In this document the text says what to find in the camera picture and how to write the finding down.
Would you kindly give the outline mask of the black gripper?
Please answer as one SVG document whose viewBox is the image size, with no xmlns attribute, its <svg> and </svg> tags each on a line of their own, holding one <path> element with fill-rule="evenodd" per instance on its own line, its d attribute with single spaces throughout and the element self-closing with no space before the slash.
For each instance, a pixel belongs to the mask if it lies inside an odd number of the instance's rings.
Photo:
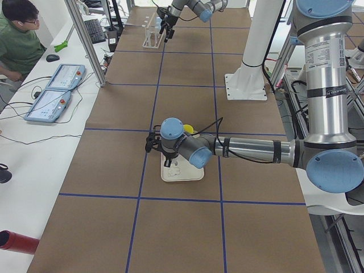
<svg viewBox="0 0 364 273">
<path fill-rule="evenodd" d="M 164 30 L 166 30 L 166 42 L 168 42 L 173 38 L 173 26 L 177 23 L 179 18 L 179 10 L 176 10 L 174 7 L 158 7 L 156 12 L 162 20 L 159 34 L 162 35 Z"/>
<path fill-rule="evenodd" d="M 157 127 L 160 127 L 160 125 L 155 125 L 153 129 L 149 132 L 148 137 L 146 138 L 146 145 L 144 149 L 146 153 L 150 153 L 152 150 L 162 153 L 165 156 L 163 166 L 170 167 L 172 163 L 171 158 L 176 158 L 177 153 L 174 151 L 167 152 L 162 147 L 161 134 L 156 131 Z"/>
</svg>

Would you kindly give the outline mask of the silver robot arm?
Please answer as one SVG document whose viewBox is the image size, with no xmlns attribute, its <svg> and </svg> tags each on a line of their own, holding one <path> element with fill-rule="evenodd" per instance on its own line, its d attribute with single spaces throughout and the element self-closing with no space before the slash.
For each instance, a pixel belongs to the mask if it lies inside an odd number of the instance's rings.
<svg viewBox="0 0 364 273">
<path fill-rule="evenodd" d="M 206 22 L 215 11 L 222 11 L 228 1 L 173 1 L 168 8 L 158 8 L 162 18 L 160 33 L 166 29 L 171 39 L 181 11 L 188 6 Z M 285 1 L 257 1 L 241 67 L 234 74 L 225 75 L 229 100 L 260 100 L 264 83 L 256 85 L 258 69 L 265 55 L 258 47 L 269 45 L 273 34 L 273 18 L 279 21 L 278 3 Z M 146 139 L 146 152 L 161 152 L 170 167 L 179 155 L 198 169 L 203 168 L 212 155 L 236 157 L 262 164 L 285 163 L 304 169 L 309 181 L 329 193 L 346 193 L 363 182 L 363 163 L 356 155 L 357 140 L 349 133 L 347 114 L 346 60 L 344 34 L 352 26 L 353 1 L 294 1 L 291 30 L 304 44 L 306 86 L 309 110 L 309 133 L 304 140 L 281 142 L 218 136 L 222 118 L 218 119 L 217 135 L 189 134 L 177 118 L 162 122 L 160 133 L 153 129 Z M 264 8 L 270 8 L 267 24 L 263 26 Z"/>
<path fill-rule="evenodd" d="M 164 38 L 165 43 L 173 38 L 175 32 L 173 27 L 177 21 L 181 19 L 180 15 L 185 6 L 187 6 L 202 22 L 207 22 L 216 11 L 223 12 L 227 5 L 228 1 L 226 0 L 208 1 L 207 3 L 198 0 L 175 0 L 172 1 L 171 5 L 168 7 L 159 7 L 156 5 L 157 15 L 162 20 L 159 33 L 163 34 L 163 32 L 166 31 L 166 36 Z"/>
</svg>

